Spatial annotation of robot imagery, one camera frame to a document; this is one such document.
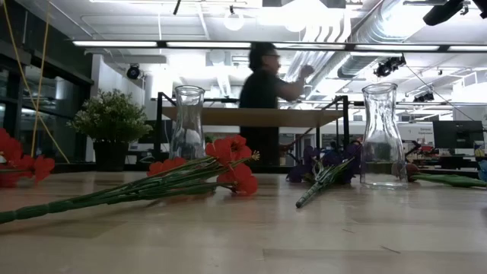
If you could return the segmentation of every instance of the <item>glass carafe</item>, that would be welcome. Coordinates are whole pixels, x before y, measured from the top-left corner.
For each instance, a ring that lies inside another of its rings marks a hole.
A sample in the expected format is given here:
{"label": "glass carafe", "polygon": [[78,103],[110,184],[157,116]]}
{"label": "glass carafe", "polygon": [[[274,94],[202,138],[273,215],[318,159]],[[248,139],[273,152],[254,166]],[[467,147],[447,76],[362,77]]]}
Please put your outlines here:
{"label": "glass carafe", "polygon": [[174,88],[177,101],[176,127],[170,142],[170,158],[193,160],[205,157],[205,136],[201,124],[205,90],[194,86]]}
{"label": "glass carafe", "polygon": [[371,84],[364,89],[367,127],[361,154],[360,183],[383,188],[407,187],[403,142],[395,120],[397,85]]}

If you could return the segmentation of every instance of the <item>ventilation duct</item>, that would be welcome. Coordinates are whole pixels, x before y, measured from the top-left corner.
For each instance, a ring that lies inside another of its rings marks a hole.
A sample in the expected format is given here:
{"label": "ventilation duct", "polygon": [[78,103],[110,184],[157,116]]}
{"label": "ventilation duct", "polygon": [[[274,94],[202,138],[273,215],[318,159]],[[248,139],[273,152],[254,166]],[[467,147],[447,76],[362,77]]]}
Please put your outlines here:
{"label": "ventilation duct", "polygon": [[[429,7],[403,5],[405,0],[383,1],[364,24],[353,33],[350,43],[402,43],[425,26],[422,17]],[[351,56],[335,53],[309,83],[316,87],[325,77],[354,78],[376,56]]]}
{"label": "ventilation duct", "polygon": [[[302,42],[333,43],[345,41],[351,31],[350,17],[346,10],[338,8],[329,9],[323,16],[329,18],[328,24],[323,24],[322,26],[308,26]],[[324,67],[332,54],[333,53],[326,51],[297,52],[289,67],[285,80],[295,81],[298,78],[300,68],[303,65],[311,65],[316,69]],[[316,78],[316,76],[317,72],[311,75],[308,78],[308,81]]]}

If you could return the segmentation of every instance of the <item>person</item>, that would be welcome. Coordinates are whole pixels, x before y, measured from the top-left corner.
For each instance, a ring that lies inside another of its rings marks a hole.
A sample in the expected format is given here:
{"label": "person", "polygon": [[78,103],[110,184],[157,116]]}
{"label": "person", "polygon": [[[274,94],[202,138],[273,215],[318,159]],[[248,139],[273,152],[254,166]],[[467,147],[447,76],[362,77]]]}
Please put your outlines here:
{"label": "person", "polygon": [[[304,65],[296,82],[279,79],[279,54],[272,43],[252,43],[249,61],[253,73],[242,87],[239,108],[275,109],[278,97],[296,100],[303,94],[304,80],[314,72],[311,66]],[[252,151],[260,153],[258,164],[279,165],[279,128],[241,127],[240,135],[247,139]]]}

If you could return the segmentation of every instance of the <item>rope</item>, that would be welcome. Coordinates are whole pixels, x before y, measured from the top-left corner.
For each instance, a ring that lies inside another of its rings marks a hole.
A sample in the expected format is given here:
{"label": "rope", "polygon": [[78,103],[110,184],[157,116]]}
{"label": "rope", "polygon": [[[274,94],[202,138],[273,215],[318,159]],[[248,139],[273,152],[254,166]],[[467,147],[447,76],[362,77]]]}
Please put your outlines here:
{"label": "rope", "polygon": [[[36,110],[39,109],[39,101],[40,101],[40,92],[42,91],[43,85],[43,74],[44,74],[44,61],[46,58],[46,46],[47,46],[47,34],[49,33],[49,12],[51,9],[51,5],[49,2],[47,3],[47,12],[46,12],[46,31],[44,32],[44,45],[43,45],[43,58],[40,62],[40,77],[39,77],[39,86],[37,89],[37,102],[36,102]],[[32,146],[30,149],[30,156],[33,158],[33,152],[36,145],[36,133],[37,133],[37,120],[39,119],[39,112],[36,111],[36,121],[33,124],[33,135],[32,135]]]}
{"label": "rope", "polygon": [[[18,55],[17,45],[15,43],[14,33],[12,31],[12,26],[11,26],[11,23],[10,23],[10,17],[8,16],[8,9],[7,9],[7,2],[6,1],[3,2],[3,10],[4,10],[4,13],[5,13],[5,19],[7,21],[7,27],[8,27],[8,32],[10,34],[10,39],[12,41],[12,46],[14,47],[15,57],[17,58],[18,68],[21,71],[21,76],[22,76],[22,80],[24,81],[25,88],[29,92],[30,102],[33,104],[33,107],[34,107],[34,109],[36,111],[36,117],[38,117],[39,107],[35,104],[35,102],[33,100],[32,91],[30,91],[29,84],[27,83],[27,79],[25,78],[24,70],[22,69],[21,59],[20,59],[20,57]],[[44,47],[46,47],[46,43],[47,43],[47,40],[44,40]],[[70,164],[68,158],[66,157],[66,155],[64,154],[64,152],[62,152],[62,149],[59,147],[58,143],[56,142],[56,140],[54,139],[53,135],[51,134],[51,132],[47,128],[47,125],[44,123],[44,120],[43,120],[43,118],[41,116],[39,116],[39,121],[43,124],[44,129],[47,132],[47,135],[51,138],[51,140],[53,141],[54,145],[58,149],[59,153],[61,153],[61,155],[66,160],[66,162],[68,164]]]}

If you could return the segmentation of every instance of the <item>wooden tabletop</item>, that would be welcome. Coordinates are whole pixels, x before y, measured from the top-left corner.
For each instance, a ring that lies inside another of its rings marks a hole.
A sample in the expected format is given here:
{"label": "wooden tabletop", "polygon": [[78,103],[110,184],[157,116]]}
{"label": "wooden tabletop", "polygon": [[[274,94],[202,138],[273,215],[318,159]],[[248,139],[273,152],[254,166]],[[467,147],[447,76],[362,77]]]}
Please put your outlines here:
{"label": "wooden tabletop", "polygon": [[[54,174],[0,189],[0,210],[51,202],[143,177]],[[305,191],[258,175],[254,197],[227,190],[189,201],[133,202],[0,225],[4,274],[485,273],[487,192],[417,183],[408,190]]]}
{"label": "wooden tabletop", "polygon": [[[176,120],[176,107],[163,107],[162,114]],[[205,107],[204,126],[317,127],[343,116],[339,110],[276,110]]]}

